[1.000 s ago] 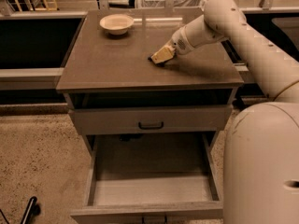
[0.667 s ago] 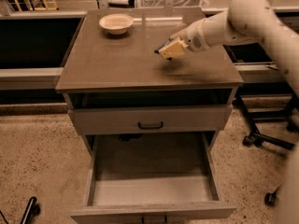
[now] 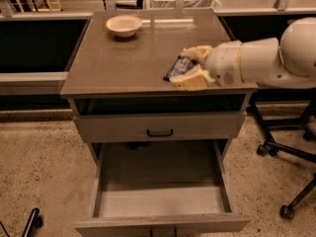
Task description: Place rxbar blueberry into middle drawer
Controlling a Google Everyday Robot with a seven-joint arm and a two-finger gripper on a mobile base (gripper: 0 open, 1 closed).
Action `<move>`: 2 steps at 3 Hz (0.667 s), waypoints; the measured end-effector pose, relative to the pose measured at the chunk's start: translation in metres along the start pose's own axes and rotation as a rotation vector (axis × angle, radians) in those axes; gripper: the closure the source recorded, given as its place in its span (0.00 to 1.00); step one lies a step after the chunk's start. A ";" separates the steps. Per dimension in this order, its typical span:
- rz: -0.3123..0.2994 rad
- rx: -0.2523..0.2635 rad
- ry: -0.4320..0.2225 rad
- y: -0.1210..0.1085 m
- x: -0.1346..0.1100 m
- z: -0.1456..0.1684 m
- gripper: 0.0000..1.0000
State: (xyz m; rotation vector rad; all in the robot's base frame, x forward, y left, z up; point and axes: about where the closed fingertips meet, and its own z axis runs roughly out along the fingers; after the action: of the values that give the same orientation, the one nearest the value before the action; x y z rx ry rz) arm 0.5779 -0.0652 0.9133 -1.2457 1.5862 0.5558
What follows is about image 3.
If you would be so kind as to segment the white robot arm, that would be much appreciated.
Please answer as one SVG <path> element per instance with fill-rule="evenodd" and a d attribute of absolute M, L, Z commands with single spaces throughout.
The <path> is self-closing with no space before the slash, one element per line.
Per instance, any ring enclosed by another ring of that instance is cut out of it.
<path fill-rule="evenodd" d="M 165 80 L 182 91 L 239 87 L 246 83 L 308 89 L 316 80 L 316 18 L 291 23 L 282 36 L 216 47 L 198 45 L 183 50 Z"/>

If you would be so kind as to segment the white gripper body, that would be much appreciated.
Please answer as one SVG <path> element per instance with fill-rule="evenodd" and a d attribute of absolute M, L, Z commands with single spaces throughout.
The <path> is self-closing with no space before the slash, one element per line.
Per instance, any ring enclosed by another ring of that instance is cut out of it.
<path fill-rule="evenodd" d="M 242 84 L 239 75 L 239 40 L 223 42 L 208 55 L 206 70 L 221 87 L 235 87 Z"/>

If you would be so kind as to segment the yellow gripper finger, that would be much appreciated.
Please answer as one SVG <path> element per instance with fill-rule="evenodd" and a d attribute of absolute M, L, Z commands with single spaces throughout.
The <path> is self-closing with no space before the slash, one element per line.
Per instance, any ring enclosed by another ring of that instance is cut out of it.
<path fill-rule="evenodd" d="M 171 84 L 181 91 L 198 91 L 211 87 L 215 80 L 207 70 L 196 66 L 184 75 L 178 75 L 170 79 Z"/>
<path fill-rule="evenodd" d="M 185 48 L 181 52 L 181 56 L 194 60 L 201 67 L 205 67 L 206 59 L 212 53 L 212 51 L 213 47 L 211 45 L 198 45 L 190 48 Z"/>

